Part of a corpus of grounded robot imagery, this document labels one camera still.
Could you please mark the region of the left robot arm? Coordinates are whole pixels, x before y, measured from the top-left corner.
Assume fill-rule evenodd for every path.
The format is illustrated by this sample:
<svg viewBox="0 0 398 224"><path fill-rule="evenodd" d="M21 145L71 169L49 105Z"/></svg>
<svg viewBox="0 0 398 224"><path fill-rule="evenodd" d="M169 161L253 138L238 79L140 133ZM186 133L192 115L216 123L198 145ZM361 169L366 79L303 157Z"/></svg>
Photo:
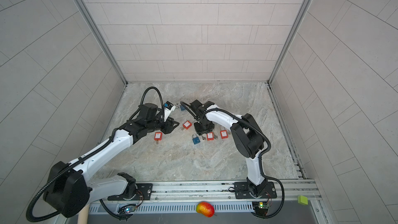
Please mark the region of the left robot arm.
<svg viewBox="0 0 398 224"><path fill-rule="evenodd" d="M55 164L49 174L48 187L42 192L43 200L65 217L72 217L86 205L104 198L130 200L139 197L143 200L135 178L127 173L96 180L92 176L148 133L171 133L179 125L170 117L175 108L170 102L162 108L152 103L142 104L126 123L115 128L110 138L96 148L69 163Z"/></svg>

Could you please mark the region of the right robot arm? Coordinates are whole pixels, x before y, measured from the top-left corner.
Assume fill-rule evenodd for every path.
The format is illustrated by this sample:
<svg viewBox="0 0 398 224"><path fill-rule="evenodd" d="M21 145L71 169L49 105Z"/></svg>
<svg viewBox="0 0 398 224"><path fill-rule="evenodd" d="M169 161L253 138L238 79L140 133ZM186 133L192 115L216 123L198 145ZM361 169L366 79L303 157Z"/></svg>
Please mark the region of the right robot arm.
<svg viewBox="0 0 398 224"><path fill-rule="evenodd" d="M268 183L261 156L271 149L271 143L254 117L251 114L234 115L211 101L202 104L195 100L190 104L181 102L181 105L197 121L194 127L199 135L212 132L215 123L231 132L237 150L246 158L248 191L255 198L261 197Z"/></svg>

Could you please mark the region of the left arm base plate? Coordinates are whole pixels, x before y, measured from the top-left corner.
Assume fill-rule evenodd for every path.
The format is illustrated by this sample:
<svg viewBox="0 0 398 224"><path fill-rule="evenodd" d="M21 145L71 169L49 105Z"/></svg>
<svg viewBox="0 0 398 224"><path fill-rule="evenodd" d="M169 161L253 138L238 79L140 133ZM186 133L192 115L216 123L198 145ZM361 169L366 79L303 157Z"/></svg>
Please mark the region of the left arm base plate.
<svg viewBox="0 0 398 224"><path fill-rule="evenodd" d="M150 183L138 183L128 185L126 190L117 196L110 196L107 198L108 201L147 201L151 198L153 184Z"/></svg>

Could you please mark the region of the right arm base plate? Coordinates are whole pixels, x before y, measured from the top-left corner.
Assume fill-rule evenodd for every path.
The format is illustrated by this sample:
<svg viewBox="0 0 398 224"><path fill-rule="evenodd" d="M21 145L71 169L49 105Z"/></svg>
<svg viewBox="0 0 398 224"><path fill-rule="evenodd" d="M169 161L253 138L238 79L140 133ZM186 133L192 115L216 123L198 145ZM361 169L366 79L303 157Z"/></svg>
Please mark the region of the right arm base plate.
<svg viewBox="0 0 398 224"><path fill-rule="evenodd" d="M274 183L263 181L256 186L249 181L235 182L234 191L236 199L276 199L277 193Z"/></svg>

